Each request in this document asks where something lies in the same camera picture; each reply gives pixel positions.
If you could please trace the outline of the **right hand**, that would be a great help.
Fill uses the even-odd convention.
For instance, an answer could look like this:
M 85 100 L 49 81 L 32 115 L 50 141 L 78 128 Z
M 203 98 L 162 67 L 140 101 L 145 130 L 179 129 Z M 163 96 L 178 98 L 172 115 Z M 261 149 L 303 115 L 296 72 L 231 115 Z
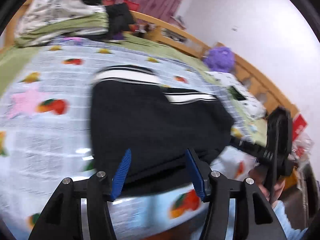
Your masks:
M 257 184 L 263 195 L 266 199 L 270 202 L 270 204 L 277 203 L 278 198 L 280 197 L 284 187 L 285 187 L 285 180 L 278 180 L 272 192 L 264 187 L 264 182 L 266 181 L 266 171 L 263 167 L 256 166 L 255 168 L 251 169 L 248 173 L 249 177 L 254 180 Z

